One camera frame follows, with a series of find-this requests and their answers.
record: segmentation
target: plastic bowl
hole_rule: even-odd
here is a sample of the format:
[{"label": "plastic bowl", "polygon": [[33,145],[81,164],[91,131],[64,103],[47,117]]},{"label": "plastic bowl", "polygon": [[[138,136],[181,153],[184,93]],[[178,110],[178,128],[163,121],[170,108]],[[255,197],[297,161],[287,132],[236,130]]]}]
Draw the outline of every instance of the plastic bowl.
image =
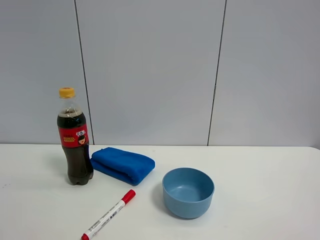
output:
[{"label": "plastic bowl", "polygon": [[210,207],[215,184],[202,171],[182,167],[169,171],[162,180],[164,205],[175,215],[194,219]]}]

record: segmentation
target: dark cola liquid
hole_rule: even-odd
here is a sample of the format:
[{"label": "dark cola liquid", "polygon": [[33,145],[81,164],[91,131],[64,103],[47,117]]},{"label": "dark cola liquid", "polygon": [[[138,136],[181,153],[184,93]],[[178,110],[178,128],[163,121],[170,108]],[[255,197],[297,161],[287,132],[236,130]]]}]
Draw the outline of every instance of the dark cola liquid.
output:
[{"label": "dark cola liquid", "polygon": [[[59,128],[72,129],[86,124],[86,117],[82,112],[61,112],[57,117]],[[68,164],[68,177],[73,185],[85,185],[94,175],[94,169],[89,157],[89,142],[78,147],[62,149]]]}]

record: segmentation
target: folded blue cloth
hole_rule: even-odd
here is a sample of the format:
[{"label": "folded blue cloth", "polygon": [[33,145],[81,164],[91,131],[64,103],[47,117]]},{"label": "folded blue cloth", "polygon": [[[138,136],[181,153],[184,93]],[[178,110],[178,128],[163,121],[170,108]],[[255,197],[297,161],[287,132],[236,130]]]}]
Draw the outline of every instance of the folded blue cloth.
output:
[{"label": "folded blue cloth", "polygon": [[113,147],[94,152],[91,163],[95,170],[133,186],[138,185],[156,165],[147,156]]}]

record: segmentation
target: yellow bottle cap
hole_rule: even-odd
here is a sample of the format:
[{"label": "yellow bottle cap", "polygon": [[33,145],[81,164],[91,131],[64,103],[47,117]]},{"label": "yellow bottle cap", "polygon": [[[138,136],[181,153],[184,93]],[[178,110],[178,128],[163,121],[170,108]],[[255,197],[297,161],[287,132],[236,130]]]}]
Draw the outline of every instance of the yellow bottle cap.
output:
[{"label": "yellow bottle cap", "polygon": [[73,87],[63,87],[59,89],[59,95],[62,99],[73,98],[76,93]]}]

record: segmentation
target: soda bottle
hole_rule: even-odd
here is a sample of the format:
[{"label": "soda bottle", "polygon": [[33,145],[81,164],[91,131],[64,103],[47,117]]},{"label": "soda bottle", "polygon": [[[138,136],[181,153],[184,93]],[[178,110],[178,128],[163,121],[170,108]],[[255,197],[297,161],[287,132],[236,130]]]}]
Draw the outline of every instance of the soda bottle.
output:
[{"label": "soda bottle", "polygon": [[59,95],[64,103],[56,122],[68,165],[68,177],[73,185],[85,185],[94,176],[86,117],[75,103],[76,94],[72,87],[60,88]]}]

